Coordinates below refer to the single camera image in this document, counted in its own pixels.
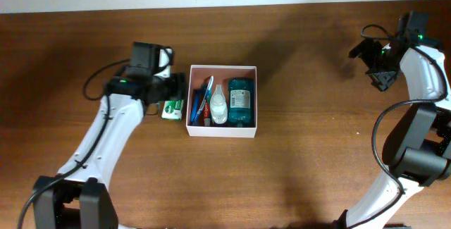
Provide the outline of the green Colgate toothpaste tube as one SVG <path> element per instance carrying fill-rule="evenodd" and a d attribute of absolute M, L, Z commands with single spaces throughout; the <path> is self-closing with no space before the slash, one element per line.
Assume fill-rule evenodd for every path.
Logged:
<path fill-rule="evenodd" d="M 211 114 L 210 114 L 210 108 L 209 108 L 209 101 L 211 98 L 211 91 L 206 88 L 206 85 L 202 85 L 201 89 L 202 89 L 203 93 L 206 94 L 206 103 L 204 105 L 202 119 L 204 122 L 204 126 L 210 127 L 211 126 Z"/>

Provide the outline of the teal Listerine mouthwash bottle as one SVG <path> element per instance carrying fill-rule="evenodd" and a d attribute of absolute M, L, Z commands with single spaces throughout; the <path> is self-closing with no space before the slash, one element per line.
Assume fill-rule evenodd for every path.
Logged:
<path fill-rule="evenodd" d="M 228 82 L 228 121 L 237 128 L 251 127 L 254 116 L 254 81 L 251 78 L 232 78 Z"/>

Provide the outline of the clear foam soap pump bottle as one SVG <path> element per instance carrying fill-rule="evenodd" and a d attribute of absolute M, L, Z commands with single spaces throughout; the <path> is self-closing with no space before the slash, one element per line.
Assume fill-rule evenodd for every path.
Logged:
<path fill-rule="evenodd" d="M 228 119 L 228 107 L 222 85 L 216 85 L 214 93 L 210 99 L 210 111 L 212 121 L 216 125 L 223 125 L 226 123 Z"/>

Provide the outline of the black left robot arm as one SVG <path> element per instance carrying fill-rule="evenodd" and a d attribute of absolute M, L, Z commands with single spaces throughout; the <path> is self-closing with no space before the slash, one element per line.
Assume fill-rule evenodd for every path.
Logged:
<path fill-rule="evenodd" d="M 173 73 L 111 78 L 93 124 L 56 176 L 41 176 L 33 190 L 37 228 L 121 228 L 109 195 L 114 168 L 148 106 L 185 97 L 187 78 Z"/>

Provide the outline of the blue white toothbrush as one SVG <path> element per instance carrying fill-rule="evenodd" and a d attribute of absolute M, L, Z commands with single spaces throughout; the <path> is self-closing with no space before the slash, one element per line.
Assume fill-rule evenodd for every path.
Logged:
<path fill-rule="evenodd" d="M 206 89 L 204 90 L 204 96 L 202 98 L 201 104 L 199 105 L 199 108 L 198 108 L 198 110 L 197 110 L 197 112 L 195 114 L 195 117 L 192 120 L 193 126 L 197 125 L 197 121 L 198 121 L 200 115 L 202 114 L 205 105 L 207 104 L 208 95 L 209 95 L 209 93 L 211 91 L 213 83 L 214 83 L 214 76 L 210 76 L 209 79 L 208 79 L 207 85 L 206 85 Z"/>

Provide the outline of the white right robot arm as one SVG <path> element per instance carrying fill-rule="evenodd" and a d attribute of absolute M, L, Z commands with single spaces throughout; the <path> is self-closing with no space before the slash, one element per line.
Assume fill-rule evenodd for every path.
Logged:
<path fill-rule="evenodd" d="M 403 75 L 409 99 L 389 106 L 374 123 L 371 149 L 381 173 L 334 228 L 386 228 L 409 198 L 450 177 L 450 83 L 443 43 L 427 37 L 427 22 L 426 14 L 410 11 L 394 34 L 362 33 L 348 54 L 365 63 L 381 92 Z"/>

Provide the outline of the green Dettol soap bar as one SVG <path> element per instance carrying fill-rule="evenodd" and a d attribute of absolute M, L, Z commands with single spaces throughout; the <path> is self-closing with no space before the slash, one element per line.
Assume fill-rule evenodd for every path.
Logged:
<path fill-rule="evenodd" d="M 165 120 L 181 120 L 183 117 L 184 100 L 165 101 L 161 117 Z"/>

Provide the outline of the pink box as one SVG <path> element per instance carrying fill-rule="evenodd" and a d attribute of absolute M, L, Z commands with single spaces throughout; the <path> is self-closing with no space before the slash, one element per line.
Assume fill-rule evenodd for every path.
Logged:
<path fill-rule="evenodd" d="M 231 78 L 250 78 L 254 81 L 253 114 L 254 120 L 250 127 L 205 127 L 203 124 L 194 126 L 190 122 L 192 111 L 193 91 L 199 89 L 205 80 L 214 77 L 214 85 L 223 85 L 223 92 L 229 101 L 228 81 Z M 254 138 L 258 126 L 258 93 L 257 93 L 257 67 L 256 66 L 218 66 L 218 65 L 191 65 L 188 78 L 188 89 L 186 102 L 185 126 L 191 137 L 242 137 Z"/>

